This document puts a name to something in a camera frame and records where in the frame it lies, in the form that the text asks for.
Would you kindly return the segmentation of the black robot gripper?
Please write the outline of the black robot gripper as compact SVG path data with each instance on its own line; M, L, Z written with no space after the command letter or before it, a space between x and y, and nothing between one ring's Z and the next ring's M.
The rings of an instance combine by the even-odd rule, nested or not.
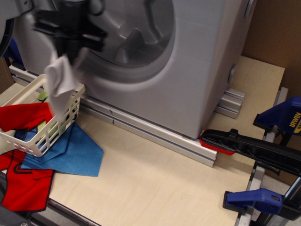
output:
M67 53L73 65L82 47L102 51L107 33L89 20L102 11L102 0L60 0L58 10L34 11L34 30L51 36L57 57Z

